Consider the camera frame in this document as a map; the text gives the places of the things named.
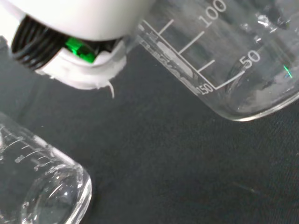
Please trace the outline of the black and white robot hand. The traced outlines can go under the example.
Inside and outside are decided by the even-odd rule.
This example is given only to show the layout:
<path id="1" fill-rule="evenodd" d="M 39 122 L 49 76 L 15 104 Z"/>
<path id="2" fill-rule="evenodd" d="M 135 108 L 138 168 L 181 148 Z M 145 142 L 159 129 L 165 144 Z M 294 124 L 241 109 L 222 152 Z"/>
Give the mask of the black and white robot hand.
<path id="1" fill-rule="evenodd" d="M 0 36 L 10 57 L 70 87 L 108 87 L 125 67 L 151 0 L 3 0 Z"/>

